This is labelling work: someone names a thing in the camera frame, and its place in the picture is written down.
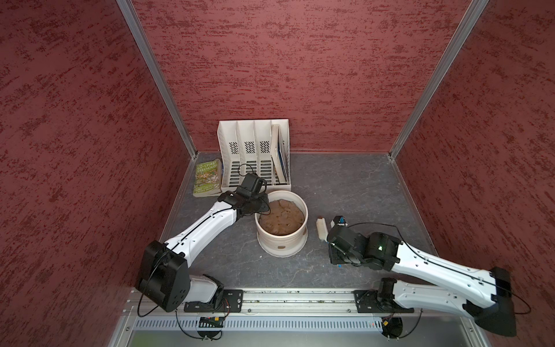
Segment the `white ceramic pot with mud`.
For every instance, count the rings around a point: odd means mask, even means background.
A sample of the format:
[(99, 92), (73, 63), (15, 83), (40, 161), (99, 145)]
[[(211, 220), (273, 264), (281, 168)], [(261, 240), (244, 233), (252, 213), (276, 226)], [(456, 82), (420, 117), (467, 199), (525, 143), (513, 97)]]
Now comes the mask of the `white ceramic pot with mud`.
[(257, 241), (273, 257), (291, 257), (308, 240), (308, 208), (297, 194), (279, 190), (268, 195), (270, 211), (255, 215)]

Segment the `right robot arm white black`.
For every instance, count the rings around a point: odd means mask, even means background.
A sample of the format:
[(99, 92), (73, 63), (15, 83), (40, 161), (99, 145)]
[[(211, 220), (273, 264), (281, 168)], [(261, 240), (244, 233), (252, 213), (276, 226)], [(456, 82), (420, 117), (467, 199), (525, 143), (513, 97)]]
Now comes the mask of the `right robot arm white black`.
[(504, 337), (517, 335), (510, 273), (500, 267), (480, 270), (433, 256), (402, 237), (382, 232), (364, 236), (339, 222), (328, 233), (330, 261), (412, 276), (423, 284), (383, 278), (377, 290), (357, 291), (359, 312), (412, 313), (428, 309), (472, 319), (478, 327)]

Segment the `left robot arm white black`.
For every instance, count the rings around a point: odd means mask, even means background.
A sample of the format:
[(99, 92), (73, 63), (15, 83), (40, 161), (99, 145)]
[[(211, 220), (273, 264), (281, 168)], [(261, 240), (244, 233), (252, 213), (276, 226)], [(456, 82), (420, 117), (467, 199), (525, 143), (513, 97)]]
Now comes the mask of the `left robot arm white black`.
[(212, 312), (224, 309), (223, 284), (212, 276), (193, 276), (189, 268), (211, 241), (240, 218), (269, 210), (267, 182), (248, 173), (234, 191), (222, 193), (209, 211), (182, 233), (147, 245), (135, 288), (165, 312), (183, 303)]

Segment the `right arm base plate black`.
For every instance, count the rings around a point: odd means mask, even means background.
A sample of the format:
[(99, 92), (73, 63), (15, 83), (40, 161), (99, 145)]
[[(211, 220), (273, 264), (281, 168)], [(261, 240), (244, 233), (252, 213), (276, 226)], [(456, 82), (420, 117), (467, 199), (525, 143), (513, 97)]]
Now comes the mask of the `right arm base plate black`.
[(382, 298), (377, 290), (355, 290), (353, 294), (358, 313), (386, 315), (414, 313), (413, 308), (407, 309), (398, 305), (393, 299)]

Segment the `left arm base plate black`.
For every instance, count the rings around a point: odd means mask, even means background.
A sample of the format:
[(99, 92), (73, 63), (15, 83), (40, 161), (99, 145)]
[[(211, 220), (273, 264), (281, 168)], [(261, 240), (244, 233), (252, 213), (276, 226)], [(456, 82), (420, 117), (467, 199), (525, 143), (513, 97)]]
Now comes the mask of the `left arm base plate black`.
[(244, 291), (240, 289), (217, 290), (207, 303), (186, 302), (184, 312), (190, 313), (238, 313), (243, 305)]

